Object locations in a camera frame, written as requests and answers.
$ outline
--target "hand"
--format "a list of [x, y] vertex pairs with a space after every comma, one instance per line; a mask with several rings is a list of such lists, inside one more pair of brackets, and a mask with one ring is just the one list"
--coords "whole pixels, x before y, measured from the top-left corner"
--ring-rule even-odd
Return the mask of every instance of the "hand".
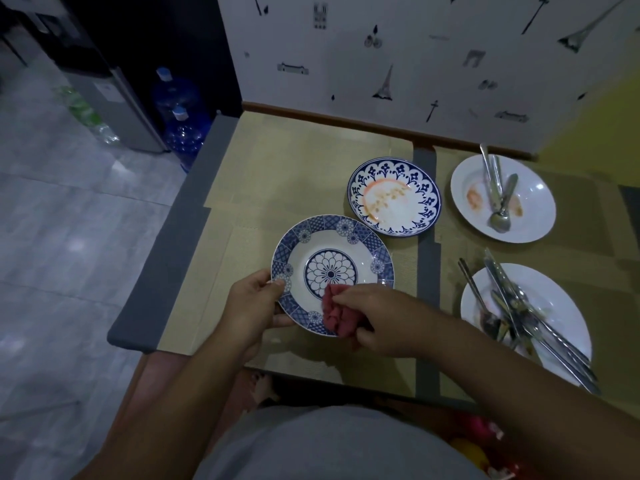
[[269, 283], [271, 272], [261, 269], [235, 282], [229, 289], [227, 304], [214, 331], [223, 343], [239, 354], [240, 364], [258, 354], [262, 332], [267, 328], [290, 326], [294, 322], [278, 314], [276, 301], [284, 291], [284, 281]]
[[353, 286], [333, 300], [361, 311], [369, 319], [373, 331], [356, 331], [361, 345], [392, 357], [430, 355], [438, 343], [436, 322], [446, 317], [418, 298], [377, 283]]

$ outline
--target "beige placemat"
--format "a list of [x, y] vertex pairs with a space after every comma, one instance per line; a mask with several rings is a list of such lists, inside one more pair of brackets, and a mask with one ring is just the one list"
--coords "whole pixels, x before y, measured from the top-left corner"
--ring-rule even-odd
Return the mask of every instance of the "beige placemat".
[[[460, 316], [464, 278], [456, 261], [482, 268], [485, 247], [501, 262], [539, 270], [577, 304], [593, 345], [593, 368], [606, 400], [631, 413], [640, 406], [640, 253], [620, 190], [598, 175], [571, 175], [526, 163], [547, 183], [556, 200], [552, 231], [530, 244], [494, 241], [462, 218], [449, 182], [460, 161], [473, 153], [436, 148], [436, 182], [444, 207], [436, 224], [441, 244], [440, 306]], [[440, 393], [468, 396], [444, 374]]]
[[[290, 227], [318, 214], [353, 217], [346, 185], [380, 156], [411, 160], [409, 141], [307, 121], [245, 112], [211, 186], [211, 213], [158, 349], [191, 355], [212, 332], [229, 286], [268, 267]], [[416, 294], [417, 238], [383, 239], [396, 288]], [[267, 371], [415, 395], [415, 361], [389, 359], [300, 327], [269, 330], [248, 364]]]

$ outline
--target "person's left hand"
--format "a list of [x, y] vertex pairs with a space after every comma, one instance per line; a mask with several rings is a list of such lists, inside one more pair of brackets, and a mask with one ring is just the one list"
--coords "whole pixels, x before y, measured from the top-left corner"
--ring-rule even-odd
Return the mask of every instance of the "person's left hand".
[[239, 354], [241, 364], [258, 354], [262, 332], [267, 328], [293, 325], [291, 318], [277, 314], [276, 301], [284, 281], [269, 283], [271, 272], [261, 269], [231, 285], [227, 304], [214, 334]]

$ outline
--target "white plate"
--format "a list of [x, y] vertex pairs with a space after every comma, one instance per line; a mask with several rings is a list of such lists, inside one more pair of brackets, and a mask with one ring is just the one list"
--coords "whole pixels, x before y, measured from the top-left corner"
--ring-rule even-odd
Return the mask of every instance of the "white plate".
[[364, 224], [396, 237], [426, 231], [442, 207], [438, 186], [424, 170], [391, 157], [360, 165], [349, 179], [347, 198]]
[[[509, 263], [503, 264], [502, 267], [509, 279], [518, 284], [528, 295], [531, 304], [544, 313], [547, 317], [547, 323], [553, 326], [574, 346], [578, 347], [580, 352], [591, 359], [591, 338], [587, 329], [587, 323], [584, 322], [580, 310], [575, 306], [575, 303], [569, 295], [567, 295], [555, 281], [535, 269]], [[491, 290], [495, 289], [495, 286], [486, 268], [482, 268], [474, 274], [474, 281], [476, 282], [478, 290], [480, 290], [480, 295], [484, 298], [487, 308], [500, 316], [500, 308], [491, 297]], [[476, 297], [468, 284], [462, 293], [460, 316], [477, 328], [480, 328], [480, 306], [478, 306]], [[572, 384], [578, 385], [578, 381], [565, 370], [564, 366], [558, 362], [548, 350], [535, 340], [533, 340], [532, 343], [546, 370], [553, 372], [555, 375], [562, 377], [562, 379]], [[516, 350], [518, 350], [521, 355], [525, 355], [521, 347], [518, 347]]]
[[294, 322], [308, 331], [335, 337], [322, 318], [327, 284], [393, 287], [394, 265], [375, 232], [350, 217], [329, 214], [309, 217], [284, 234], [271, 260], [271, 276], [285, 281], [278, 302]]
[[529, 167], [499, 157], [502, 180], [518, 174], [518, 184], [509, 204], [511, 230], [501, 234], [488, 222], [491, 216], [486, 172], [482, 155], [462, 161], [451, 176], [453, 202], [469, 224], [489, 237], [504, 242], [532, 242], [544, 237], [556, 222], [556, 201], [540, 176]]

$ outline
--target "brown wall molding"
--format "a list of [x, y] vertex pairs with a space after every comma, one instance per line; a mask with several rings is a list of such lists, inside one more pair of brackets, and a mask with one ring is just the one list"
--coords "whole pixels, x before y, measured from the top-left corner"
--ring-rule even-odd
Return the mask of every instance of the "brown wall molding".
[[[470, 143], [468, 141], [432, 136], [424, 133], [418, 133], [416, 131], [401, 130], [388, 126], [375, 125], [373, 123], [364, 123], [363, 121], [348, 120], [346, 118], [338, 118], [336, 116], [325, 116], [324, 114], [318, 114], [315, 112], [287, 109], [284, 107], [270, 106], [268, 104], [260, 104], [256, 102], [243, 101], [242, 107], [245, 111], [261, 112], [263, 114], [272, 114], [274, 116], [282, 116], [284, 118], [311, 121], [313, 123], [320, 123], [323, 125], [338, 126], [340, 128], [350, 128], [354, 130], [383, 134], [395, 138], [407, 139], [417, 148], [433, 149], [434, 146], [443, 146], [445, 148], [452, 148], [453, 150], [464, 150], [479, 153], [479, 143]], [[536, 159], [531, 153], [510, 150], [508, 148], [500, 148], [497, 146], [489, 146], [489, 151], [522, 160]]]

